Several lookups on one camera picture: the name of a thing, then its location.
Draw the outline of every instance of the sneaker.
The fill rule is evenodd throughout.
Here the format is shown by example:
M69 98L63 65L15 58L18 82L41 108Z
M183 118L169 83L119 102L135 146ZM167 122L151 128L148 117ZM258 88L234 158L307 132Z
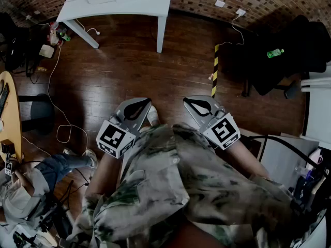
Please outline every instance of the sneaker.
M70 150L69 148L64 148L63 153L65 154L69 154L69 155L77 155L76 153L74 153L72 150Z
M86 156L90 157L92 164L91 164L91 168L92 169L97 169L98 167L98 159L97 156L95 154L95 152L93 152L91 149L87 149L85 151Z
M152 122L155 122L155 121L160 122L159 116L157 114L157 110L153 105L151 106L151 108L149 109L149 111L147 113L147 119L149 121L149 124L151 124L151 126L153 126Z

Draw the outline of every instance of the wooden floor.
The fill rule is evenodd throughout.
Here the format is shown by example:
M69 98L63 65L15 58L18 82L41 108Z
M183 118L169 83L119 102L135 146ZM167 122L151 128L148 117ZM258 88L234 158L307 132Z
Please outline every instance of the wooden floor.
M77 35L61 49L58 65L52 75L50 94L53 102L67 115L69 121L82 127L88 134L88 147L95 150L95 138L102 122L124 100L133 97L150 97L157 108L161 122L173 124L184 121L197 127L183 106L183 98L190 95L210 95L213 72L214 46L224 41L240 42L236 31L219 24L170 14L165 29L162 54L156 53L157 19L140 15L113 15L81 19L89 33L100 44L95 50ZM52 59L44 59L41 66L48 72L39 73L37 84L26 77L16 77L20 95L46 93L50 72L53 70L59 49ZM231 112L237 125L261 134L284 132L299 135L302 131L305 97L302 94L286 100L283 92L273 90L259 96L253 89L251 97L241 97L242 82L223 74L218 76L216 100ZM30 103L21 103L22 119L29 119ZM34 132L23 133L30 141L49 153L58 153L65 146L82 154L86 147L85 134L73 128L68 144L56 140L60 124L67 124L61 112L56 111L56 126L48 136ZM60 129L59 140L68 139L68 128ZM28 160L42 159L46 155L23 141ZM90 176L88 169L82 169ZM60 182L55 195L61 197L68 183L74 180L72 190L84 183L77 171ZM72 194L70 207L74 218L78 215L80 199L86 187Z

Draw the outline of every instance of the white cable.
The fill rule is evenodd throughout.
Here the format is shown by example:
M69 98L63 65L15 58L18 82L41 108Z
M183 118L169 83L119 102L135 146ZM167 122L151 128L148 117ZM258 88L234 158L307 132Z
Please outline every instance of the white cable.
M65 114L61 109L59 109L59 108L53 103L53 101L52 101L52 99L51 99L51 96L50 96L50 84L51 84L51 78L52 78L53 72L55 71L55 68L56 68L56 66L57 66L57 64L58 64L58 60L60 59L60 54L61 54L61 47L59 46L59 53L58 53L58 57L57 57L57 62L56 62L56 64L55 64L55 67L54 67L54 69L53 69L51 75L50 75L50 79L49 79L49 81L48 81L48 88L47 88L47 94L48 94L48 96L49 96L49 98L50 98L51 103L53 104L54 107L56 107L59 111L62 112L62 114L64 115L65 119L66 119L67 122L68 122L68 125L60 125L60 126L58 126L57 131L56 131L56 139L57 139L57 141L60 142L60 143L68 143L68 142L70 141L70 137L71 137L71 129L72 129L72 127L76 127L76 128L78 128L78 129L84 131L85 134L86 134L86 150L87 150L87 146L88 146L88 135L87 135L87 132L86 132L85 130L83 130L82 128L77 127L77 126L71 124L70 121L68 120L66 114ZM69 126L70 126L70 132L69 132L68 140L67 140L66 142L62 142L62 141L60 141L60 140L58 139L58 137L57 137L57 136L58 136L58 130L59 130L61 127L69 127Z
M44 151L43 149L39 148L37 145L35 145L34 143L30 142L26 137L23 137L22 138L26 139L26 141L32 145L34 145L37 149L43 151L44 153L48 154L49 156L51 156L48 152Z
M82 28L84 29L84 31L86 31L85 30L85 27L84 27L84 25L81 23L81 22L79 22L79 20L78 19L76 19L77 20L77 22L78 22L78 24L80 24L81 26L82 26ZM94 29L95 30L95 32L97 33L97 35L100 35L100 32L99 31L97 31L95 28L90 28L87 32L89 32L91 29Z
M77 20L78 24L80 24L80 25L83 27L83 29L84 29L84 31L85 31L85 27L83 26L83 24L82 24L81 22L79 22L78 19L76 19L76 20Z
M95 30L95 32L97 33L97 35L100 35L100 32L99 31L97 31L95 28L90 28L87 32L89 32L91 29L94 29Z
M244 40L243 33L241 33L238 29L236 29L236 28L234 27L234 24L233 24L233 22L234 22L237 18L239 18L239 17L241 17L240 14L239 14L236 18L234 18L234 19L232 20L232 27L233 27L234 30L238 31L238 32L242 35L242 38L243 38L243 43L236 43L236 45L244 45L244 44L245 44L245 40ZM233 44L232 42L226 41L226 42L223 42L222 44L219 44L219 46L221 46L221 45L223 45L223 44L225 44L225 43Z

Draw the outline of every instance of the hand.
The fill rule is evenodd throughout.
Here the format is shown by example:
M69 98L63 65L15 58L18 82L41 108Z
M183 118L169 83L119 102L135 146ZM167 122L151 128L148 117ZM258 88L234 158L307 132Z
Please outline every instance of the hand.
M12 163L12 168L11 168L12 172L14 172L20 167L19 161L14 157L10 157L9 162Z

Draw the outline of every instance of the yellow black warning tape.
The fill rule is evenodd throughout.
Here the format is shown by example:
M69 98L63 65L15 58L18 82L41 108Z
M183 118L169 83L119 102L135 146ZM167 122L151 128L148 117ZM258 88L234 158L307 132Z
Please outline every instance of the yellow black warning tape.
M215 45L215 59L214 59L214 73L213 73L212 98L215 98L216 85L217 85L218 47L219 47L219 44Z

